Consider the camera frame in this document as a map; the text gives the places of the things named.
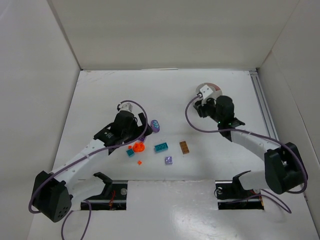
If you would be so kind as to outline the purple round flower lego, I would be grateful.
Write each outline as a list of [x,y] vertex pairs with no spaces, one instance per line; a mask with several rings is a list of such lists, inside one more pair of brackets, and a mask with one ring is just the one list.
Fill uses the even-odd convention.
[[151,120],[150,126],[151,126],[151,129],[154,133],[158,133],[160,131],[160,125],[157,120],[155,120],[155,119]]

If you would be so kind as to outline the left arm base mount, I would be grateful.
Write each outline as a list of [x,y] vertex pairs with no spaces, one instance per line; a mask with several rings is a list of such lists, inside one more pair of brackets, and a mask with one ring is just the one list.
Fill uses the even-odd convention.
[[102,180],[104,186],[99,194],[86,200],[91,204],[93,211],[125,211],[127,209],[127,180],[112,180],[102,172],[93,175]]

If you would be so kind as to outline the tan lego plate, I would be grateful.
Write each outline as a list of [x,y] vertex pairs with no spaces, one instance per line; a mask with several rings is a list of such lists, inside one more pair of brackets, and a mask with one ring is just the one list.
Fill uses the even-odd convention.
[[185,154],[188,154],[188,153],[190,152],[186,141],[181,141],[181,142],[179,143],[179,145],[180,145],[180,149],[181,149],[181,151],[182,151],[182,153],[183,153],[184,155],[185,155]]

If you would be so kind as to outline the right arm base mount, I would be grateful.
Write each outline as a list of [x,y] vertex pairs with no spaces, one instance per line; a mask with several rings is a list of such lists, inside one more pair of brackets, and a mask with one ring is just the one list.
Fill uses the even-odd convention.
[[240,183],[240,176],[249,173],[245,171],[237,174],[232,180],[217,180],[214,196],[217,198],[218,210],[264,210],[261,196],[253,189],[244,190]]

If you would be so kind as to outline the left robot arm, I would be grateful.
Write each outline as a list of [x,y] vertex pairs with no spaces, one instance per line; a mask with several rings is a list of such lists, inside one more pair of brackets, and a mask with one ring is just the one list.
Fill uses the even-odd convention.
[[34,180],[28,210],[42,213],[52,222],[62,220],[72,207],[95,197],[111,194],[113,180],[94,171],[105,157],[116,149],[131,144],[152,133],[145,111],[135,116],[129,110],[119,110],[113,122],[93,136],[89,144],[67,163],[47,173],[41,171]]

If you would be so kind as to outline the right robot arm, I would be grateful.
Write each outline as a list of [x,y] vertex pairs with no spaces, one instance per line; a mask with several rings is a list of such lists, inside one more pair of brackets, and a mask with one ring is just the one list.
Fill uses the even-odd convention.
[[245,123],[235,117],[233,100],[228,96],[210,97],[206,101],[197,94],[189,103],[201,118],[211,118],[217,123],[220,133],[231,143],[238,144],[264,164],[262,171],[244,171],[235,175],[231,182],[217,186],[220,198],[239,199],[248,196],[250,190],[268,188],[274,193],[301,194],[308,186],[308,174],[297,146],[282,143],[269,136],[245,130]]

